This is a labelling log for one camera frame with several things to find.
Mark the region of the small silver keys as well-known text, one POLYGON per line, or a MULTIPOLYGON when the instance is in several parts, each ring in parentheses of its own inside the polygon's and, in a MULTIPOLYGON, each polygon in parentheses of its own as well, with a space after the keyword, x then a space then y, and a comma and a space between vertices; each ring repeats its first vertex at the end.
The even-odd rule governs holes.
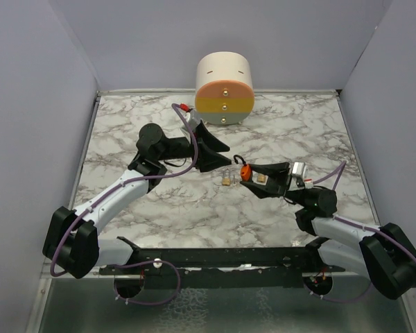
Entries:
POLYGON ((239 183, 239 181, 238 181, 238 179, 237 179, 236 175, 234 174, 234 175, 232 176, 232 186, 237 186, 237 185, 238 185, 238 183, 239 183))

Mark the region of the brass long-shackle padlock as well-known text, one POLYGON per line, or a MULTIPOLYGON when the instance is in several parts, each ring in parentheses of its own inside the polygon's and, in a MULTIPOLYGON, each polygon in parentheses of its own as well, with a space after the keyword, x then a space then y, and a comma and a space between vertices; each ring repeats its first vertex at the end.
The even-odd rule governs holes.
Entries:
POLYGON ((223 171, 221 185, 226 187, 231 185, 231 172, 229 169, 223 171))
POLYGON ((260 183, 265 183, 266 182, 266 176, 263 175, 263 174, 259 174, 257 176, 257 181, 260 182, 260 183))

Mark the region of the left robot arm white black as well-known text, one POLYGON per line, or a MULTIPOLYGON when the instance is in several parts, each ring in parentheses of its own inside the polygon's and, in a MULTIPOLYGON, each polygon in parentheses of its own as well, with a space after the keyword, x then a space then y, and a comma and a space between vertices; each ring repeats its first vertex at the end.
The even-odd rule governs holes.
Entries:
POLYGON ((156 123, 143 126, 135 158, 109 188, 82 205, 60 207, 53 213, 42 249, 51 260, 51 275, 69 273, 80 279, 100 266, 135 272, 139 265, 136 246, 122 237, 100 240, 105 226, 162 179, 171 177, 165 160, 190 158, 190 167, 204 173, 230 165, 232 161, 223 155, 229 150, 203 123, 190 130, 188 137, 175 138, 168 138, 156 123))

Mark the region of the orange black padlock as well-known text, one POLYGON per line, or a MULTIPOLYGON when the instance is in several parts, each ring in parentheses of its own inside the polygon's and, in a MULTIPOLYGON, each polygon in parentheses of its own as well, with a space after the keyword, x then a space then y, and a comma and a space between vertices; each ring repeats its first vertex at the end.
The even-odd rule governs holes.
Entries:
POLYGON ((240 155, 233 155, 233 160, 236 164, 241 165, 240 176, 243 182, 248 182, 252 179, 252 168, 240 155))

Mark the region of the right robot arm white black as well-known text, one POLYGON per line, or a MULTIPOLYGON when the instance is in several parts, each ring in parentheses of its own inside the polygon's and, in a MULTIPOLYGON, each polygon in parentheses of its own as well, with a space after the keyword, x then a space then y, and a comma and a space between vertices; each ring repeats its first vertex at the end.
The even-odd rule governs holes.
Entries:
POLYGON ((388 299, 416 288, 416 249, 394 223, 376 226, 337 213, 335 188, 306 176, 303 162, 250 164, 236 156, 240 184, 257 198, 282 198, 301 209, 295 213, 300 230, 319 241, 304 255, 306 266, 321 271, 337 266, 367 278, 388 299))

